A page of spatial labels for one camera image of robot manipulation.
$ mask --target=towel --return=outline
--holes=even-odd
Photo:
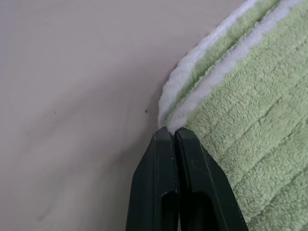
[[[195,132],[250,230],[308,230],[308,0],[248,0],[163,88],[158,124]]]

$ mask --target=white trim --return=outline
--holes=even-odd
[[[229,52],[225,58],[216,65],[210,75],[200,84],[200,86],[191,93],[183,105],[176,108],[168,124],[168,130],[174,133],[177,129],[186,124],[188,116],[196,109],[199,102],[206,98],[211,90],[219,84],[224,76],[230,72],[237,62],[242,60],[250,49],[258,45],[263,36],[273,30],[277,23],[286,17],[290,9],[301,0],[282,0],[279,5],[254,28],[254,30],[245,37],[238,46]]]
[[[220,37],[224,36],[229,28],[243,16],[250,8],[253,8],[258,1],[247,0],[228,16],[215,31],[203,38],[179,63],[176,69],[170,74],[168,82],[163,87],[163,93],[159,101],[158,126],[165,126],[167,115],[176,106],[177,96],[183,89],[186,80],[191,75],[197,61],[202,58],[208,48],[213,46]]]

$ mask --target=folded towel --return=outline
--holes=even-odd
[[[193,130],[250,230],[308,230],[308,0],[249,0],[179,63],[159,125]]]

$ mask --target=green towel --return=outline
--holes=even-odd
[[[171,74],[159,124],[196,133],[250,230],[308,230],[308,0],[249,0],[222,25]]]

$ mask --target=background surface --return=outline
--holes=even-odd
[[[0,1],[0,229],[124,230],[163,84],[243,1]]]

